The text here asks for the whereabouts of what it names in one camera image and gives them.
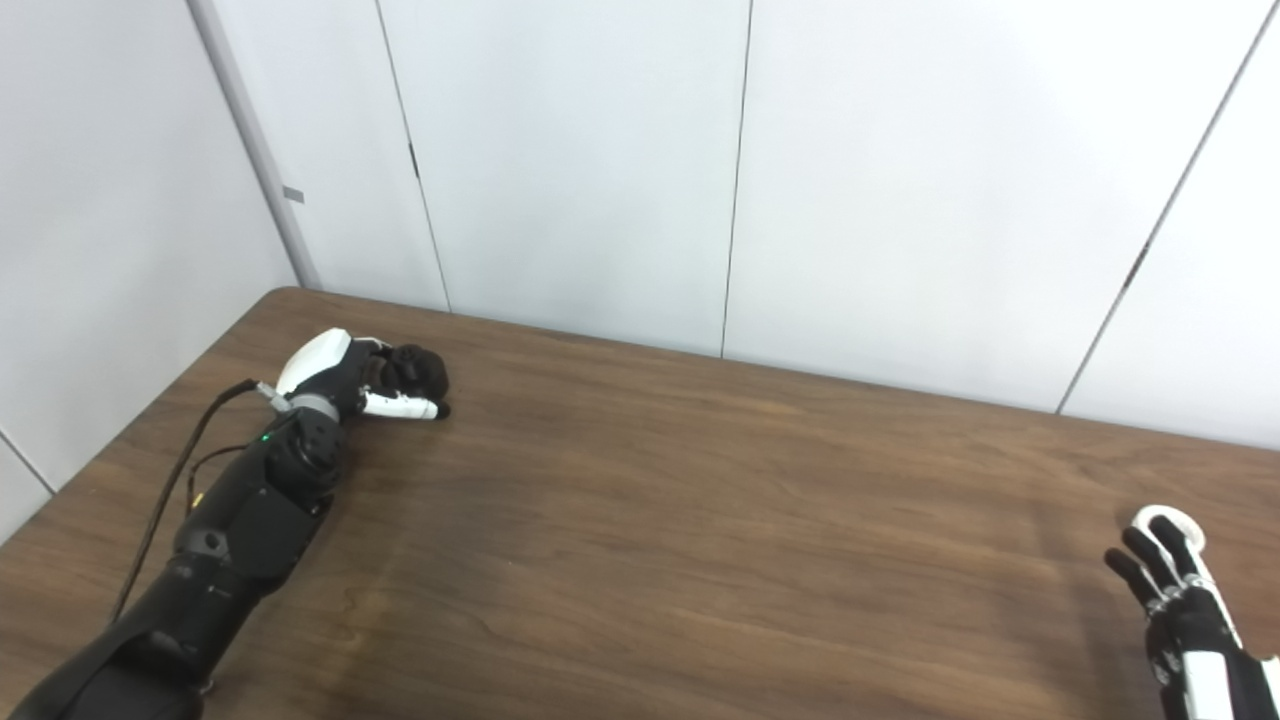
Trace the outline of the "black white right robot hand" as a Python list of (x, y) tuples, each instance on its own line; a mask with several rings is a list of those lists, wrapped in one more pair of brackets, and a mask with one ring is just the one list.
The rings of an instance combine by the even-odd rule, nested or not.
[(1276, 719), (1279, 664), (1243, 643), (1188, 514), (1147, 505), (1103, 555), (1146, 618), (1146, 657), (1166, 719)]

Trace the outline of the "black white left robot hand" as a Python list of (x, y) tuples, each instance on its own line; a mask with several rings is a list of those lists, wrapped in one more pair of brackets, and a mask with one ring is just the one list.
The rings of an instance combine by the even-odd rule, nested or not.
[(440, 355), (419, 345), (390, 345), (330, 328), (285, 363), (259, 392), (280, 415), (306, 407), (347, 421), (357, 415), (439, 421), (451, 415), (449, 378)]

